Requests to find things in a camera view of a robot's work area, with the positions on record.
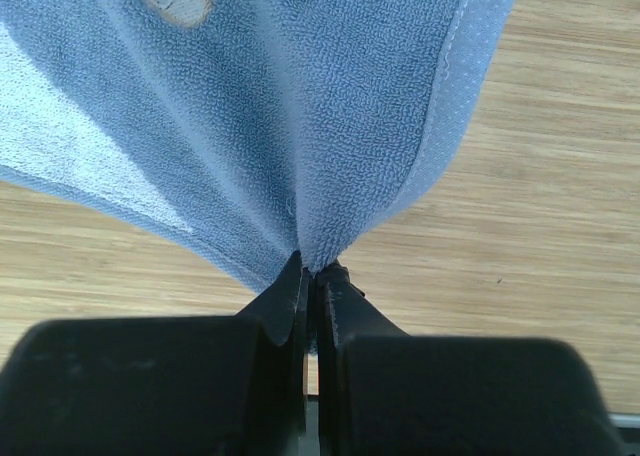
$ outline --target terry cloth fabric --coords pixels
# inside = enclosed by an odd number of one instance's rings
[[[261,291],[451,161],[513,0],[0,0],[0,178]]]

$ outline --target wood grain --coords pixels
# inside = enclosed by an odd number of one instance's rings
[[[574,344],[640,412],[640,0],[518,0],[458,157],[344,255],[414,333]],[[0,185],[0,357],[53,317],[237,311],[245,289],[93,211]]]

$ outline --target towel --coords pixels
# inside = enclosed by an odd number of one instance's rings
[[[514,0],[0,0],[0,179],[255,291],[441,176]]]

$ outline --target blue towel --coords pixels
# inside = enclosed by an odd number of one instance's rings
[[[453,158],[513,0],[0,0],[0,178],[260,291]]]

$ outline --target light wood tabletop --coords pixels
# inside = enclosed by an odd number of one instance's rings
[[[611,410],[640,412],[638,88],[640,0],[518,0],[456,160],[344,254],[354,283],[413,333],[566,340]],[[0,184],[0,360],[42,319],[251,297],[157,236]]]

